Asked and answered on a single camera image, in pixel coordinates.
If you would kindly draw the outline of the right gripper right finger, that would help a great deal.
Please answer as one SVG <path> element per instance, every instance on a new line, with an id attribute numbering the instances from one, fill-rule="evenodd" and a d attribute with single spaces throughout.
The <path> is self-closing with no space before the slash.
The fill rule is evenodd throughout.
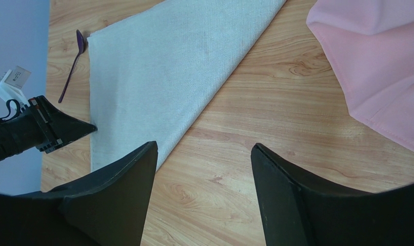
<path id="1" fill-rule="evenodd" d="M 267 245 L 414 245 L 414 183 L 380 193 L 352 189 L 260 143 L 251 164 Z"/>

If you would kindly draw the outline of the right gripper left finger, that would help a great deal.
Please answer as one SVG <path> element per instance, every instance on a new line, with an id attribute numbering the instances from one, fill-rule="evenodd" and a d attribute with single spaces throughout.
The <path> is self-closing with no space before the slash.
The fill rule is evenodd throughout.
<path id="1" fill-rule="evenodd" d="M 48 192 L 0 194 L 0 245 L 140 245 L 156 165 L 150 141 Z"/>

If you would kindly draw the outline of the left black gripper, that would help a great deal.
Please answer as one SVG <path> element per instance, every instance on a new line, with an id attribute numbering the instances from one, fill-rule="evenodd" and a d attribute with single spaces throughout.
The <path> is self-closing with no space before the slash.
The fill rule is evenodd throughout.
<path id="1" fill-rule="evenodd" d="M 0 118 L 0 161 L 36 147 L 47 154 L 77 141 L 97 127 L 57 109 L 46 97 L 28 100 L 30 106 Z"/>

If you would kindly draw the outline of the purple plastic spoon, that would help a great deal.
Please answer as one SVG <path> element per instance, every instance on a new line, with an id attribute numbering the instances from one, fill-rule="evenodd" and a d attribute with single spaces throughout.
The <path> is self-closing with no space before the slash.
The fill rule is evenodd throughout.
<path id="1" fill-rule="evenodd" d="M 67 77 L 67 80 L 65 82 L 65 85 L 64 85 L 63 90 L 61 92 L 61 95 L 60 95 L 60 97 L 59 97 L 59 99 L 57 101 L 59 104 L 62 103 L 62 101 L 63 101 L 63 99 L 65 97 L 67 88 L 69 86 L 69 83 L 70 83 L 72 74 L 74 72 L 74 69 L 76 67 L 76 64 L 77 64 L 77 61 L 78 61 L 79 57 L 86 51 L 86 46 L 87 46 L 86 40 L 85 40 L 82 32 L 79 29 L 76 30 L 76 41 L 77 41 L 77 46 L 78 46 L 78 53 L 77 53 L 77 55 L 76 55 L 76 57 L 75 57 L 75 59 L 74 59 L 74 61 L 72 63 L 72 66 L 71 66 L 69 75 Z"/>

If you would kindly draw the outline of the beige cloth napkin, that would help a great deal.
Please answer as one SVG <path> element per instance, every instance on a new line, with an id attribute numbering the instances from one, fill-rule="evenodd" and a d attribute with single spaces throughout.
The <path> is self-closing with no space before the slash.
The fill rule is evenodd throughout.
<path id="1" fill-rule="evenodd" d="M 88 37 L 91 170 L 148 141 L 160 166 L 283 1 L 163 1 Z"/>

